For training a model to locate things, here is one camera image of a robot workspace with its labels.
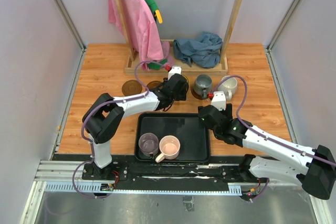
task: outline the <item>wire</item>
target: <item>wire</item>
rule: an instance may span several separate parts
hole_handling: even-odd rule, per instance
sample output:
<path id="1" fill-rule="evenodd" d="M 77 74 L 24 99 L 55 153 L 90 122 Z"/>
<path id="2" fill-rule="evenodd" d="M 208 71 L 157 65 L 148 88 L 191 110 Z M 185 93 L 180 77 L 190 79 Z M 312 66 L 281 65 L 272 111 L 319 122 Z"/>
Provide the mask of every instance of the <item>wire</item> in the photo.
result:
<path id="1" fill-rule="evenodd" d="M 112 171 L 112 174 L 114 174 L 116 176 L 115 181 L 114 181 L 114 187 L 115 187 L 117 185 L 117 183 L 119 182 L 120 176 L 119 176 L 119 173 L 116 170 Z"/>
<path id="2" fill-rule="evenodd" d="M 173 106 L 174 101 L 175 101 L 175 99 L 173 99 L 173 101 L 171 102 L 171 104 L 167 108 L 163 109 L 163 112 L 167 112 Z"/>
<path id="3" fill-rule="evenodd" d="M 290 150 L 292 150 L 292 151 L 295 151 L 295 152 L 297 152 L 297 153 L 300 153 L 301 155 L 307 155 L 308 157 L 314 158 L 314 159 L 319 160 L 319 161 L 321 161 L 321 162 L 324 162 L 324 163 L 326 163 L 326 164 L 328 164 L 328 165 L 331 165 L 331 166 L 333 166 L 333 167 L 336 167 L 336 163 L 334 163 L 334 162 L 331 162 L 331 161 L 326 160 L 326 159 L 324 159 L 324 158 L 321 158 L 321 157 L 312 155 L 312 154 L 310 154 L 310 153 L 306 153 L 305 151 L 299 150 L 299 149 L 297 149 L 297 148 L 295 148 L 295 147 L 292 147 L 292 146 L 290 146 L 290 145 L 287 145 L 287 144 L 285 144 L 285 143 L 282 143 L 282 142 L 280 142 L 280 141 L 278 141 L 278 140 L 276 140 L 276 139 L 273 139 L 273 138 L 271 138 L 271 137 L 267 137 L 266 135 L 264 135 L 264 134 L 262 134 L 262 133 L 256 131 L 255 129 L 253 129 L 252 127 L 250 127 L 249 125 L 247 125 L 247 124 L 244 122 L 244 120 L 239 116 L 240 109 L 243 107 L 243 105 L 244 105 L 244 103 L 245 103 L 245 101 L 246 101 L 246 97 L 247 97 L 247 83 L 246 83 L 246 81 L 244 80 L 243 77 L 241 77 L 241 76 L 237 76 L 237 75 L 233 75 L 233 76 L 229 76 L 229 77 L 227 77 L 227 78 L 224 78 L 224 79 L 223 79 L 222 81 L 220 81 L 219 84 L 218 84 L 218 85 L 211 91 L 211 93 L 213 93 L 214 91 L 216 91 L 216 90 L 218 89 L 218 87 L 219 87 L 223 82 L 225 82 L 225 81 L 227 81 L 228 79 L 233 78 L 233 77 L 236 77 L 236 78 L 242 80 L 242 82 L 244 83 L 244 86 L 245 86 L 244 98 L 243 98 L 243 100 L 242 100 L 240 106 L 238 107 L 238 109 L 237 109 L 237 111 L 236 111 L 236 116 L 237 116 L 238 120 L 242 123 L 243 126 L 247 127 L 249 130 L 251 130 L 252 132 L 256 133 L 258 136 L 261 136 L 261 137 L 263 137 L 263 138 L 267 138 L 267 140 L 270 140 L 270 141 L 272 141 L 272 142 L 274 142 L 274 143 L 276 143 L 276 144 L 279 144 L 279 145 L 281 145 L 281 146 L 283 146 L 283 147 L 286 147 L 286 148 L 288 148 L 288 149 L 290 149 Z"/>
<path id="4" fill-rule="evenodd" d="M 259 188 L 259 192 L 260 192 L 260 184 L 261 184 L 261 180 L 260 180 L 260 178 L 258 179 L 259 180 L 259 184 L 256 186 L 256 187 L 254 187 L 254 188 L 252 188 L 252 189 L 250 189 L 250 190 L 247 190 L 247 191 L 241 191 L 243 194 L 248 194 L 248 193 L 252 193 L 252 192 L 254 192 L 256 189 L 258 189 Z"/>
<path id="5" fill-rule="evenodd" d="M 104 199 L 106 197 L 108 197 L 110 194 L 107 194 L 105 196 L 90 196 L 90 195 L 87 195 L 87 194 L 84 194 L 82 192 L 80 192 L 75 184 L 75 175 L 76 175 L 76 172 L 78 171 L 78 169 L 84 165 L 84 164 L 92 164 L 94 161 L 95 161 L 95 149 L 93 148 L 93 140 L 91 140 L 90 138 L 86 137 L 85 136 L 85 128 L 86 128 L 86 124 L 88 123 L 89 119 L 98 111 L 100 110 L 102 107 L 106 106 L 106 105 L 109 105 L 109 104 L 113 104 L 113 103 L 118 103 L 118 102 L 129 102 L 129 101 L 134 101 L 134 100 L 137 100 L 137 99 L 140 99 L 140 98 L 144 98 L 146 97 L 148 94 L 149 94 L 149 88 L 139 79 L 138 75 L 137 75 L 137 69 L 140 65 L 142 64 L 145 64 L 145 63 L 155 63 L 157 65 L 160 65 L 160 67 L 162 68 L 165 68 L 164 65 L 156 62 L 156 61 L 152 61 L 152 60 L 145 60 L 145 61 L 141 61 L 139 62 L 136 67 L 134 68 L 134 76 L 136 78 L 136 80 L 142 85 L 145 87 L 146 89 L 146 93 L 145 94 L 141 94 L 137 97 L 131 97 L 131 98 L 125 98 L 125 99 L 122 99 L 122 100 L 113 100 L 113 101 L 108 101 L 108 102 L 103 102 L 101 104 L 99 104 L 97 107 L 95 107 L 89 114 L 88 116 L 85 118 L 84 122 L 83 122 L 83 125 L 82 125 L 82 128 L 81 128 L 81 136 L 82 138 L 84 138 L 85 140 L 89 141 L 90 143 L 90 146 L 91 146 L 91 151 L 92 151 L 92 156 L 91 156 L 91 160 L 89 161 L 84 161 L 83 163 L 81 163 L 80 165 L 77 166 L 77 168 L 75 169 L 73 175 L 72 175 L 72 185 L 74 186 L 73 188 L 75 189 L 75 191 L 77 193 L 79 193 L 81 196 L 83 197 L 86 197 L 86 198 L 89 198 L 89 199 Z"/>
<path id="6" fill-rule="evenodd" d="M 260 196 L 265 192 L 268 183 L 269 183 L 269 178 L 267 178 L 266 183 L 265 183 L 263 189 L 260 191 L 260 193 L 258 193 L 258 195 L 252 199 L 252 202 L 254 202 L 256 199 L 260 198 Z"/>

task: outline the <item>wooden table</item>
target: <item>wooden table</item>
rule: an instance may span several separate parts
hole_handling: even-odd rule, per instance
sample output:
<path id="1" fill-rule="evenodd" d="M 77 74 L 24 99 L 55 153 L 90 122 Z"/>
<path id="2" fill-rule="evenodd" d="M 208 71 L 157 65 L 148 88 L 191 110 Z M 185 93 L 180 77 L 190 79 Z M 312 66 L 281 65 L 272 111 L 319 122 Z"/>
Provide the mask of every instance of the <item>wooden table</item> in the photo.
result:
<path id="1" fill-rule="evenodd" d="M 127 52 L 124 44 L 88 46 L 58 153 L 90 153 L 89 144 L 80 136 L 81 119 L 100 94 L 107 92 L 111 96 L 123 96 L 122 85 L 128 80 L 135 79 L 134 76 L 124 74 Z M 229 74 L 242 76 L 248 85 L 247 100 L 240 116 L 259 128 L 290 141 L 263 46 L 230 44 L 226 53 Z M 140 78 L 146 84 L 153 80 L 162 80 L 162 77 L 155 76 Z M 188 78 L 190 83 L 195 80 L 195 77 Z M 218 84 L 221 78 L 212 77 L 212 79 L 214 84 Z M 241 81 L 238 82 L 238 90 L 231 100 L 234 113 L 244 95 L 244 86 Z M 197 113 L 198 106 L 208 104 L 209 101 L 195 99 L 189 91 L 187 100 L 175 102 L 169 112 Z M 133 115 L 121 121 L 111 141 L 113 154 L 134 153 L 138 116 L 138 114 Z M 212 155 L 260 154 L 254 150 L 225 144 L 215 139 L 212 132 L 210 136 Z"/>

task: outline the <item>gray mug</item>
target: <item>gray mug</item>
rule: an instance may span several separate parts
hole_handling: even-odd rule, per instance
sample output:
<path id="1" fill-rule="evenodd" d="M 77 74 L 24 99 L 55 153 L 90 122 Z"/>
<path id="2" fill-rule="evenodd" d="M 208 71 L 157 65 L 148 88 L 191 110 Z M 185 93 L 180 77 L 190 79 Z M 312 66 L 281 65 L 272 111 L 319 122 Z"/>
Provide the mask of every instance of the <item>gray mug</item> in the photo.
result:
<path id="1" fill-rule="evenodd" d="M 147 157 L 153 157 L 159 152 L 159 139 L 153 133 L 145 133 L 139 138 L 139 148 Z"/>
<path id="2" fill-rule="evenodd" d="M 211 89 L 212 89 L 212 80 L 210 76 L 206 74 L 201 74 L 196 78 L 194 83 L 194 91 L 196 94 L 200 95 L 203 99 L 206 99 Z"/>

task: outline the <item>crumpled blue towel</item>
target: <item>crumpled blue towel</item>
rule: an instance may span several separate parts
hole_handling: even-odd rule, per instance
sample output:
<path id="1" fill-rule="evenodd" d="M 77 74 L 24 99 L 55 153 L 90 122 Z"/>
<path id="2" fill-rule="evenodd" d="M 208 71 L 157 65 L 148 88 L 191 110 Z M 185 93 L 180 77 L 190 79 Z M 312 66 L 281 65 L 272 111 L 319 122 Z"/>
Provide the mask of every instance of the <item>crumpled blue towel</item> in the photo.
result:
<path id="1" fill-rule="evenodd" d="M 176 59 L 190 67 L 193 61 L 203 68 L 214 68 L 221 58 L 222 44 L 220 36 L 204 31 L 196 39 L 174 40 L 173 48 Z"/>

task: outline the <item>wooden post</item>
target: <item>wooden post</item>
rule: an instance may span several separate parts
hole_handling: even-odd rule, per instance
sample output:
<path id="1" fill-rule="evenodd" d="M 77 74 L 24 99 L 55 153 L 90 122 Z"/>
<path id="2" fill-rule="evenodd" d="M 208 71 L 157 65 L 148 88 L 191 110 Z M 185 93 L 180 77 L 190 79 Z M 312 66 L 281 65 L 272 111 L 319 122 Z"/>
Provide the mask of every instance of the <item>wooden post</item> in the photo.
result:
<path id="1" fill-rule="evenodd" d="M 227 24 L 227 28 L 225 31 L 225 37 L 224 37 L 224 41 L 223 41 L 223 45 L 222 45 L 222 49 L 221 49 L 221 53 L 220 53 L 220 62 L 222 64 L 224 64 L 224 54 L 226 52 L 227 46 L 229 45 L 229 41 L 231 38 L 231 34 L 233 31 L 233 27 L 235 26 L 235 22 L 238 16 L 238 12 L 239 12 L 239 8 L 240 8 L 240 4 L 242 3 L 242 0 L 235 0 L 233 7 L 232 7 L 232 11 L 231 11 L 231 15 L 230 15 L 230 20 L 229 23 Z"/>
<path id="2" fill-rule="evenodd" d="M 115 0 L 115 3 L 116 3 L 117 8 L 118 8 L 118 12 L 119 12 L 119 16 L 120 16 L 120 22 L 121 22 L 121 26 L 122 26 L 122 30 L 123 30 L 123 33 L 124 33 L 126 44 L 130 48 L 130 53 L 131 53 L 130 58 L 131 58 L 132 61 L 134 61 L 134 57 L 135 57 L 134 49 L 133 49 L 132 44 L 131 44 L 131 36 L 130 36 L 128 25 L 127 25 L 127 22 L 126 22 L 126 19 L 125 19 L 125 12 L 124 12 L 124 8 L 123 8 L 123 5 L 122 5 L 122 1 L 121 0 Z"/>

